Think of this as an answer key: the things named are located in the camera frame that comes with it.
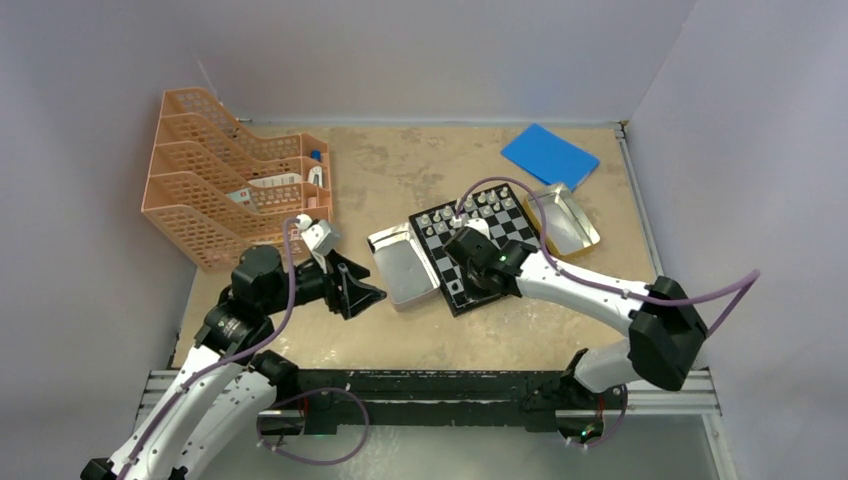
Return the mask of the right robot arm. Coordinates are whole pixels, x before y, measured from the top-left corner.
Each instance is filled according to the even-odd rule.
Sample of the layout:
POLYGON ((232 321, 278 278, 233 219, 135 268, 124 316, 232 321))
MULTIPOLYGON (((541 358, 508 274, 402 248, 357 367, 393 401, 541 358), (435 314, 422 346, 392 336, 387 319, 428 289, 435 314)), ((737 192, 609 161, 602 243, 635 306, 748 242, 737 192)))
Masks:
POLYGON ((479 289, 542 300, 602 322, 622 340, 575 356, 561 381, 564 399, 584 407, 614 386, 644 380, 680 390, 706 340, 707 328, 678 282, 651 284, 598 274, 510 240, 498 247, 463 227, 446 243, 447 256, 479 289))

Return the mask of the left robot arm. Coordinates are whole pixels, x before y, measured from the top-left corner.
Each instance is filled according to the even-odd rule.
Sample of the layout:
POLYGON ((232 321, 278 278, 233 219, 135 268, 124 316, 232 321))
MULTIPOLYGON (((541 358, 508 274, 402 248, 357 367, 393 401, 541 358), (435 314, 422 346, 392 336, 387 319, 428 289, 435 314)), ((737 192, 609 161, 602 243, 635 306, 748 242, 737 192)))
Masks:
POLYGON ((196 479, 249 419, 303 398, 299 369, 267 349, 271 317, 322 300, 351 319, 386 297, 370 272, 335 251, 298 266, 271 246, 240 257, 183 367, 135 433, 110 457, 90 460, 83 479, 196 479))

